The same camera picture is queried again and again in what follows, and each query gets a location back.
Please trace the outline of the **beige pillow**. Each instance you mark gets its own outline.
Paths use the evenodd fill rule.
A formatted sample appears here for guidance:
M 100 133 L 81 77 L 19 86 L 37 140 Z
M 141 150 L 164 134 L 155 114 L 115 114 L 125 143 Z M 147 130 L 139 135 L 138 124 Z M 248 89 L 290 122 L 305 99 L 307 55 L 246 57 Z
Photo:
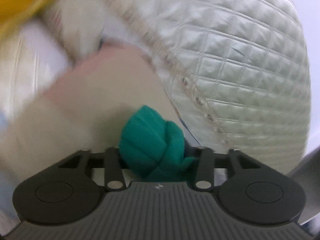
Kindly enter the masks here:
M 105 44 L 31 101 L 1 139 L 1 171 L 23 181 L 79 150 L 117 146 L 147 105 L 180 124 L 144 52 Z

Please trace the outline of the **green hooded sweatshirt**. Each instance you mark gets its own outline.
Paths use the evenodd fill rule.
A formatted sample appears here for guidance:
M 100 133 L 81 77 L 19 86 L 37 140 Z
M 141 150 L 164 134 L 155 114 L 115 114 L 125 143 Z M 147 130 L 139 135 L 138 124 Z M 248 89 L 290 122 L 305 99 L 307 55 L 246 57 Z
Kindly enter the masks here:
M 186 157 L 182 130 L 149 106 L 141 107 L 124 126 L 119 153 L 129 169 L 143 181 L 186 181 L 197 162 Z

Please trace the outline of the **quilted cream headboard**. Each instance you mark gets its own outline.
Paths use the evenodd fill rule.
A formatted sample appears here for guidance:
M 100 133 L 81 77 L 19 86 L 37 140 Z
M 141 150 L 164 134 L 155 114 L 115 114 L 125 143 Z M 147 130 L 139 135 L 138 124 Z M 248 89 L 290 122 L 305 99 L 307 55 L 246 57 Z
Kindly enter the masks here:
M 202 145 L 288 174 L 301 161 L 311 91 L 292 0 L 103 0 L 150 53 Z

